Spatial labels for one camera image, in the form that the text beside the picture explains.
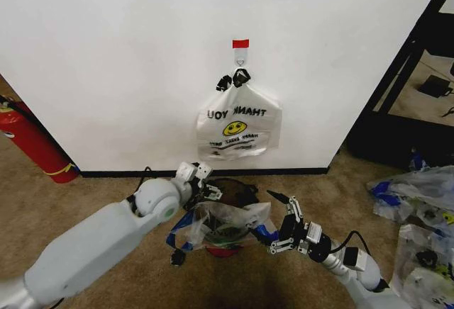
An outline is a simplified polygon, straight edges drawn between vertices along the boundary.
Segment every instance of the smiley face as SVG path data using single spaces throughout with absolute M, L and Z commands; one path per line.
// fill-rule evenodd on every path
M 224 128 L 223 134 L 226 137 L 229 135 L 235 135 L 243 132 L 247 127 L 248 125 L 241 121 L 233 121 L 232 123 L 229 123 L 226 128 Z

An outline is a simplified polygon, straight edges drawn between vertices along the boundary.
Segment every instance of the red tape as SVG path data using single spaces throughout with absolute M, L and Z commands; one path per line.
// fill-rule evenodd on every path
M 233 40 L 232 41 L 233 49 L 235 48 L 249 48 L 249 39 L 247 40 Z

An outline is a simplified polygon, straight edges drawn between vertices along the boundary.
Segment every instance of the red fire extinguisher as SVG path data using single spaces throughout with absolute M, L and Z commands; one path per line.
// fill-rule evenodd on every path
M 24 102 L 9 101 L 0 97 L 5 108 L 0 108 L 0 131 L 9 137 L 50 178 L 62 184 L 79 175 L 76 166 L 56 147 L 34 120 Z

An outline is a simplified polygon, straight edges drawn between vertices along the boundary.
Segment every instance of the clear plastic bag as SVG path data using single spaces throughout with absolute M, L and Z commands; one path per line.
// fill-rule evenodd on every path
M 384 197 L 408 197 L 424 203 L 454 210 L 454 166 L 434 167 L 423 171 L 392 176 L 368 184 L 369 189 Z
M 415 216 L 454 237 L 454 167 L 428 168 L 367 185 L 375 196 L 374 213 L 403 223 Z
M 258 242 L 250 229 L 277 240 L 278 232 L 269 219 L 270 211 L 271 203 L 255 203 L 244 208 L 213 201 L 197 203 L 173 227 L 167 243 L 185 252 L 202 247 L 244 247 Z
M 401 226 L 389 285 L 415 309 L 454 308 L 453 248 L 452 238 Z

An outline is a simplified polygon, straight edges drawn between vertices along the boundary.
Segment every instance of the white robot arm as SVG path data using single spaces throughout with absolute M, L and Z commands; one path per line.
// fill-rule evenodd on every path
M 0 283 L 0 309 L 43 308 L 88 288 L 173 217 L 210 173 L 205 164 L 182 163 L 170 181 L 148 180 L 133 196 L 90 215 L 55 238 L 24 276 Z
M 287 215 L 279 230 L 279 239 L 269 242 L 270 254 L 296 249 L 304 256 L 321 263 L 347 288 L 357 309 L 411 309 L 387 286 L 380 275 L 380 268 L 369 253 L 357 247 L 346 247 L 353 233 L 359 232 L 352 231 L 345 242 L 339 245 L 322 233 L 319 224 L 304 222 L 301 207 L 295 197 L 289 198 L 273 191 L 268 193 L 287 207 Z

